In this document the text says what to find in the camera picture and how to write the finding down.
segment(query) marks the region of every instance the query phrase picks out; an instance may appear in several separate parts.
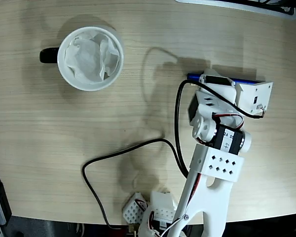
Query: white mug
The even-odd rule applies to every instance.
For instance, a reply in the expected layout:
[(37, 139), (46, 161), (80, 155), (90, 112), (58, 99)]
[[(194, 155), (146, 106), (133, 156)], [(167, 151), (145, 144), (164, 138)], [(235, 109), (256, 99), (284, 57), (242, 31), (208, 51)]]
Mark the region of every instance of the white mug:
[[(78, 81), (74, 77), (73, 71), (65, 64), (66, 49), (68, 48), (70, 42), (77, 35), (89, 30), (96, 30), (110, 37), (119, 51), (119, 62), (114, 73), (105, 78), (102, 82), (95, 84), (86, 84)], [(108, 87), (120, 75), (124, 64), (124, 45), (120, 35), (113, 28), (107, 26), (88, 26), (79, 28), (67, 35), (63, 42), (60, 44), (59, 48), (43, 49), (39, 54), (39, 60), (42, 63), (57, 63), (60, 74), (63, 76), (66, 82), (68, 82), (73, 87), (84, 91), (96, 91)]]

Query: white plastic bracket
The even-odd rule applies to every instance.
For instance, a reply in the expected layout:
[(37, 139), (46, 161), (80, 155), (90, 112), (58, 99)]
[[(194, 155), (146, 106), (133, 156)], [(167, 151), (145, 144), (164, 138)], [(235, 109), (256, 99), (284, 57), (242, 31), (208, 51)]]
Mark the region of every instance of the white plastic bracket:
[[(242, 157), (197, 144), (174, 220), (185, 218), (171, 228), (168, 236), (179, 236), (183, 227), (201, 211), (204, 220), (202, 237), (222, 236), (231, 188), (238, 180), (242, 164)], [(201, 173), (200, 181), (190, 199), (198, 173)], [(209, 176), (215, 177), (215, 181), (207, 187), (206, 181)]]

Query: black cable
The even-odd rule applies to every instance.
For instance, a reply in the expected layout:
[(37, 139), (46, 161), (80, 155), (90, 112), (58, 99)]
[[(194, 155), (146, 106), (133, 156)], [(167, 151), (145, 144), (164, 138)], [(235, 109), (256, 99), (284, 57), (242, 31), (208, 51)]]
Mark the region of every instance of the black cable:
[(178, 165), (179, 165), (179, 169), (181, 170), (182, 174), (184, 175), (185, 178), (187, 178), (188, 175), (188, 170), (185, 166), (183, 157), (182, 157), (182, 151), (181, 151), (181, 146), (180, 146), (180, 136), (179, 136), (179, 113), (180, 113), (180, 101), (181, 101), (181, 95), (182, 95), (182, 91), (183, 91), (183, 87), (186, 84), (195, 84), (205, 90), (207, 90), (208, 92), (212, 93), (213, 95), (215, 95), (217, 98), (221, 99), (222, 101), (226, 102), (227, 104), (231, 105), (236, 111), (242, 113), (243, 115), (253, 118), (253, 119), (261, 119), (264, 116), (264, 113), (262, 116), (260, 115), (251, 115), (245, 111), (243, 111), (242, 109), (240, 109), (239, 107), (237, 107), (236, 105), (234, 105), (233, 103), (231, 103), (229, 100), (227, 100), (226, 98), (224, 98), (223, 96), (221, 96), (220, 94), (218, 94), (217, 92), (215, 92), (214, 90), (212, 90), (211, 88), (209, 88), (208, 86), (200, 83), (199, 81), (194, 81), (194, 80), (184, 80), (181, 82), (179, 89), (178, 89), (178, 93), (177, 93), (177, 97), (176, 97), (176, 103), (175, 103), (175, 110), (174, 110), (174, 137), (175, 137), (175, 143), (176, 143), (176, 148), (177, 148), (177, 155), (178, 155)]
[(94, 163), (94, 162), (97, 162), (97, 161), (100, 161), (100, 160), (103, 160), (103, 159), (108, 159), (108, 158), (111, 158), (111, 157), (120, 156), (120, 155), (122, 155), (122, 154), (125, 154), (125, 153), (127, 153), (127, 152), (131, 152), (131, 151), (136, 150), (136, 149), (138, 149), (138, 148), (140, 148), (140, 147), (143, 147), (143, 146), (149, 145), (149, 144), (151, 144), (151, 143), (155, 143), (155, 142), (164, 142), (164, 143), (168, 144), (169, 147), (171, 148), (172, 152), (173, 152), (173, 155), (174, 155), (174, 157), (175, 157), (175, 159), (176, 159), (176, 161), (177, 161), (177, 164), (179, 164), (179, 163), (178, 163), (177, 152), (176, 152), (174, 146), (171, 144), (171, 142), (169, 142), (168, 140), (163, 139), (163, 138), (157, 138), (157, 139), (152, 139), (152, 140), (149, 140), (149, 141), (146, 141), (146, 142), (140, 143), (140, 144), (138, 144), (138, 145), (135, 145), (135, 146), (133, 146), (133, 147), (127, 148), (127, 149), (125, 149), (125, 150), (123, 150), (123, 151), (120, 151), (120, 152), (116, 152), (116, 153), (113, 153), (113, 154), (110, 154), (110, 155), (106, 155), (106, 156), (102, 156), (102, 157), (98, 157), (98, 158), (91, 159), (91, 160), (89, 160), (87, 163), (85, 163), (85, 164), (82, 166), (82, 169), (81, 169), (81, 171), (82, 171), (82, 176), (83, 176), (83, 178), (84, 178), (84, 180), (85, 180), (87, 186), (89, 187), (91, 193), (93, 194), (93, 196), (94, 196), (95, 199), (97, 200), (97, 202), (98, 202), (98, 204), (99, 204), (99, 206), (100, 206), (100, 209), (101, 209), (101, 212), (102, 212), (102, 215), (103, 215), (104, 221), (105, 221), (105, 223), (107, 224), (107, 226), (108, 226), (109, 228), (111, 228), (111, 229), (113, 229), (113, 230), (120, 230), (120, 229), (121, 229), (121, 228), (114, 228), (114, 227), (112, 227), (112, 226), (109, 224), (109, 221), (108, 221), (108, 219), (107, 219), (107, 215), (106, 215), (106, 213), (105, 213), (104, 207), (103, 207), (103, 205), (102, 205), (102, 203), (101, 203), (101, 201), (100, 201), (98, 195), (95, 193), (94, 189), (92, 188), (90, 182), (89, 182), (88, 179), (87, 179), (87, 176), (86, 176), (86, 174), (85, 174), (85, 169), (86, 169), (86, 167), (87, 167), (88, 165)]

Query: white wire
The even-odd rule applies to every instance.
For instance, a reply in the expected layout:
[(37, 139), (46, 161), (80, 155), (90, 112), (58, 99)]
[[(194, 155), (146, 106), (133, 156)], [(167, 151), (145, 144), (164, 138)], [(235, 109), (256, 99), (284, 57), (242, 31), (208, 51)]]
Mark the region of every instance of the white wire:
[(177, 219), (175, 222), (173, 222), (168, 228), (165, 229), (165, 231), (160, 235), (160, 237), (163, 237), (172, 227), (174, 227), (180, 220), (182, 220), (182, 217)]

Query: perforated bracket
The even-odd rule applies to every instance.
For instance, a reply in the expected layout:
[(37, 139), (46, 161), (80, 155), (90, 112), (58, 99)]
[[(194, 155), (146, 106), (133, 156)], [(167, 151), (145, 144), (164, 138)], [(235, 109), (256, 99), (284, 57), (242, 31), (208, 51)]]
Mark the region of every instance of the perforated bracket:
[(237, 182), (244, 158), (197, 144), (190, 168), (215, 178)]

